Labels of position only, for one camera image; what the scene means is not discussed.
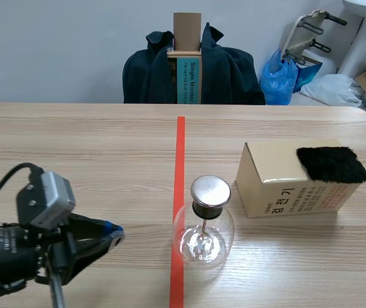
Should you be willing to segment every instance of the blue plastic bag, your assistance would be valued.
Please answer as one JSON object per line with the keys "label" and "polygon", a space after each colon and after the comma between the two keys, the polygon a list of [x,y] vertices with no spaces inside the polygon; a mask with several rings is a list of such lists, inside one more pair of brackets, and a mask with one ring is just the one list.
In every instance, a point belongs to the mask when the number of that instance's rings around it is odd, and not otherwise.
{"label": "blue plastic bag", "polygon": [[297,66],[293,60],[281,63],[280,49],[276,50],[263,68],[260,87],[266,105],[288,105],[297,79]]}

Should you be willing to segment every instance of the black cable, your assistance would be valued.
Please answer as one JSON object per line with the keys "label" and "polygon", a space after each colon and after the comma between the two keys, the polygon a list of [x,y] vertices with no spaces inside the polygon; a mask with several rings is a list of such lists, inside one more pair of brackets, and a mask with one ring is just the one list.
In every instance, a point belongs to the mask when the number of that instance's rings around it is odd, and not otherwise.
{"label": "black cable", "polygon": [[15,166],[3,177],[3,179],[0,181],[0,190],[2,189],[3,185],[12,177],[12,175],[14,175],[16,172],[23,168],[30,168],[31,172],[43,171],[42,168],[36,166],[35,164],[31,164],[30,162],[23,162],[22,164]]}

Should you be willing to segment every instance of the black handle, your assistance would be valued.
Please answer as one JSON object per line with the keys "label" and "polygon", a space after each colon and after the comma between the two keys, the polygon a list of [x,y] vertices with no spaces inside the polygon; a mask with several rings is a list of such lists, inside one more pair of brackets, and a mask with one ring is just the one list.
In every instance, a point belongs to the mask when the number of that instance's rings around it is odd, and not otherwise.
{"label": "black handle", "polygon": [[284,52],[283,58],[291,58],[294,62],[300,65],[306,65],[306,61],[303,58],[300,58],[299,56],[293,55],[291,52],[289,52],[288,49]]}
{"label": "black handle", "polygon": [[299,21],[299,23],[297,24],[298,28],[304,28],[307,29],[311,32],[314,32],[318,35],[323,34],[324,30],[318,26],[315,26],[314,24],[311,24],[310,22],[305,21],[304,19],[302,19],[301,21]]}
{"label": "black handle", "polygon": [[336,16],[331,15],[329,12],[326,12],[326,17],[324,19],[329,19],[330,21],[334,21],[337,22],[338,24],[341,24],[342,26],[346,26],[347,25],[347,21],[338,18]]}
{"label": "black handle", "polygon": [[315,39],[313,39],[311,41],[310,46],[315,47],[321,51],[324,51],[325,53],[329,53],[331,51],[330,47],[327,47],[326,45],[320,44],[319,42],[317,42]]}

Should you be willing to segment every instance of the black jacket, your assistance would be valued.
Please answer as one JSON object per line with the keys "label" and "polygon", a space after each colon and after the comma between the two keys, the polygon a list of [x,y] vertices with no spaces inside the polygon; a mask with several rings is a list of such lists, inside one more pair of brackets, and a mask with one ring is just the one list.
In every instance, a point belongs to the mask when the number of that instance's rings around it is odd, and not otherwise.
{"label": "black jacket", "polygon": [[[223,33],[210,27],[202,39],[202,104],[264,105],[265,97],[257,82],[253,57],[239,49],[221,47]],[[123,69],[124,103],[173,103],[167,50],[173,34],[153,32],[146,37],[147,50],[132,55]]]}

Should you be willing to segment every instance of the white plastic bag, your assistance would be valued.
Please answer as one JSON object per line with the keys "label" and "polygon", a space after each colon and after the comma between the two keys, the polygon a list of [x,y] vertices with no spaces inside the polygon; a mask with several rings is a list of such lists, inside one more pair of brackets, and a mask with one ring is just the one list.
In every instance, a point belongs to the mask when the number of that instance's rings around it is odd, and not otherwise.
{"label": "white plastic bag", "polygon": [[359,107],[362,101],[349,90],[352,82],[345,75],[330,74],[303,85],[300,92],[329,106]]}

